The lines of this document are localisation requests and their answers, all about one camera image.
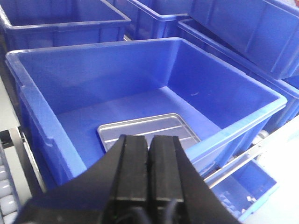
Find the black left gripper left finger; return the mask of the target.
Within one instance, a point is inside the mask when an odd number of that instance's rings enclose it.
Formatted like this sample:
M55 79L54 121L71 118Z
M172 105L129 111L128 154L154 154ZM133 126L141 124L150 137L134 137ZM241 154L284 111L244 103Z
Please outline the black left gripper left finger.
M146 224L148 145L121 135L88 170L30 199L17 224Z

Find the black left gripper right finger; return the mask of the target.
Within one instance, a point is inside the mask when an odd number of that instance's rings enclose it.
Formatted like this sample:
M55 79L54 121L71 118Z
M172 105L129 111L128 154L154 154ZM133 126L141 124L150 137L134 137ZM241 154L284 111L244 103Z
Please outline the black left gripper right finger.
M187 158L177 136L149 149L149 213L155 224L237 224Z

